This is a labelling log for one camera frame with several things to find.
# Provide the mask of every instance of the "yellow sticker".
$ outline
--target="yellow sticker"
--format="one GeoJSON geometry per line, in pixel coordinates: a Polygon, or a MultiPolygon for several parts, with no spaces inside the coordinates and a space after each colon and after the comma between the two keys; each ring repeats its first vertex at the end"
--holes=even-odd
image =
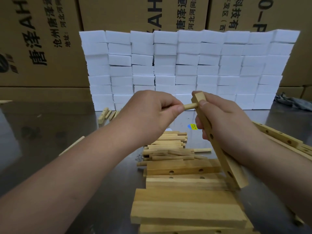
{"type": "Polygon", "coordinates": [[[192,130],[198,130],[196,124],[190,124],[192,130]]]}

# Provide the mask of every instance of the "drilled hole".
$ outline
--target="drilled hole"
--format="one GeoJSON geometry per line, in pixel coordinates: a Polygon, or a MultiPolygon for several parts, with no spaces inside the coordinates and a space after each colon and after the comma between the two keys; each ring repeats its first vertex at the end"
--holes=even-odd
{"type": "Polygon", "coordinates": [[[228,174],[229,174],[229,176],[230,176],[230,177],[232,177],[232,178],[233,178],[233,175],[232,175],[232,173],[228,172],[228,174]]]}

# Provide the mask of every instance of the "gray cloth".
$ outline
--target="gray cloth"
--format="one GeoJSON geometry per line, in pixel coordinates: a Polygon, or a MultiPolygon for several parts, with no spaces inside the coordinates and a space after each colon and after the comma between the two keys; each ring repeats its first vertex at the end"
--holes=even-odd
{"type": "Polygon", "coordinates": [[[293,108],[312,112],[312,102],[300,98],[288,98],[286,97],[286,94],[284,92],[281,95],[276,95],[275,101],[288,106],[292,106],[293,108]]]}

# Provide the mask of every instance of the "person's right hand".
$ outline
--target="person's right hand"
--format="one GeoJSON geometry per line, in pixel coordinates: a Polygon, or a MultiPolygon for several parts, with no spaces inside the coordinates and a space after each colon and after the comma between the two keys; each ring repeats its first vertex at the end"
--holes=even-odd
{"type": "MultiPolygon", "coordinates": [[[[241,164],[246,165],[255,151],[263,149],[269,139],[266,138],[252,123],[244,111],[233,101],[223,99],[217,95],[204,92],[206,100],[199,102],[200,109],[211,122],[213,136],[221,148],[233,156],[241,164]]],[[[195,119],[199,129],[203,125],[195,119]]],[[[208,139],[202,130],[203,139],[208,139]]]]}

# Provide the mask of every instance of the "person's left hand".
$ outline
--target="person's left hand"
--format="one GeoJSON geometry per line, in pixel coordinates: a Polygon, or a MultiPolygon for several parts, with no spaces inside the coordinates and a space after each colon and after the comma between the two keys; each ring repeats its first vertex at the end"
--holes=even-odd
{"type": "Polygon", "coordinates": [[[182,102],[171,94],[138,91],[112,123],[121,124],[124,133],[139,148],[156,141],[183,111],[182,102]]]}

